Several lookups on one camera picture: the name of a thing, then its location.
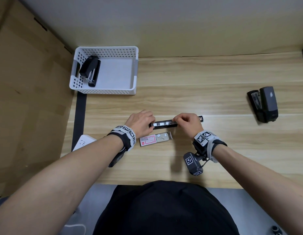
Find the white power outlet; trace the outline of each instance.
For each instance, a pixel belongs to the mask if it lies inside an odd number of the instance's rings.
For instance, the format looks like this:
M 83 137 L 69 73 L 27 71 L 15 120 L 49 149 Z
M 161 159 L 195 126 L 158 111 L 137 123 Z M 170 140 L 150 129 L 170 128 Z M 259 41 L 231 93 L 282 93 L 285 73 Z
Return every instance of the white power outlet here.
M 87 135 L 83 134 L 80 139 L 78 140 L 77 144 L 75 145 L 73 151 L 80 149 L 81 147 L 90 144 L 91 142 L 95 142 L 97 139 Z

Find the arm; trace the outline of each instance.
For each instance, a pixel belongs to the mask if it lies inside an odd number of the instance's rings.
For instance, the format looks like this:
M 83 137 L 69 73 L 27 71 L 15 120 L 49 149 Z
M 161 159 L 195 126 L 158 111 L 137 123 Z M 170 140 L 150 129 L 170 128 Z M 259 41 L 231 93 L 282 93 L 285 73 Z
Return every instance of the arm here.
M 190 138 L 203 131 L 196 114 L 182 113 L 173 120 Z M 217 145 L 212 155 L 289 235 L 303 234 L 302 186 L 224 145 Z
M 143 110 L 125 125 L 140 138 L 152 132 L 154 120 Z M 0 206 L 0 234 L 57 234 L 122 147 L 108 135 L 47 166 Z

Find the hand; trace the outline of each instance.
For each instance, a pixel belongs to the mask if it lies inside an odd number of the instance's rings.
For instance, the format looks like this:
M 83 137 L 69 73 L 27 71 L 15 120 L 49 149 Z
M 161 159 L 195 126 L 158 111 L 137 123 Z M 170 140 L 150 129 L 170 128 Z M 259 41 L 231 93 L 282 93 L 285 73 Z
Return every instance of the hand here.
M 125 125 L 134 131 L 136 138 L 144 137 L 154 130 L 153 126 L 149 127 L 150 123 L 156 121 L 156 118 L 152 114 L 151 111 L 147 110 L 142 110 L 137 114 L 131 114 Z
M 173 121 L 177 122 L 190 138 L 194 138 L 196 134 L 204 130 L 196 114 L 181 113 L 175 116 Z

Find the person's right arm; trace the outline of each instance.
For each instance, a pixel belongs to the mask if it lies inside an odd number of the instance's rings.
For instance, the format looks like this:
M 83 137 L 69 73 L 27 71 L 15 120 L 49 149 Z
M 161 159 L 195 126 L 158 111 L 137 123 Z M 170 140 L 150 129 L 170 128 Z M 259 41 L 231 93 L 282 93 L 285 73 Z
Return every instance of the person's right arm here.
M 203 131 L 196 114 L 182 113 L 173 120 L 192 139 Z M 289 235 L 303 234 L 302 186 L 222 144 L 212 155 Z

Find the gray floor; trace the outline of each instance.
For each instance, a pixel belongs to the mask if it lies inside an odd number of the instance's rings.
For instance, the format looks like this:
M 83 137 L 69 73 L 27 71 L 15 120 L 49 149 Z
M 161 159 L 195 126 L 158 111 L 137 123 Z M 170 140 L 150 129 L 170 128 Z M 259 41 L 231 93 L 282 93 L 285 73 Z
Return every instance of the gray floor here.
M 87 227 L 86 234 L 91 235 L 115 187 L 116 185 L 93 185 L 67 224 L 82 223 Z M 221 188 L 208 188 L 208 190 L 229 211 L 241 235 L 272 234 L 270 228 L 277 224 L 245 190 Z M 60 235 L 83 235 L 83 231 L 82 227 L 64 227 Z

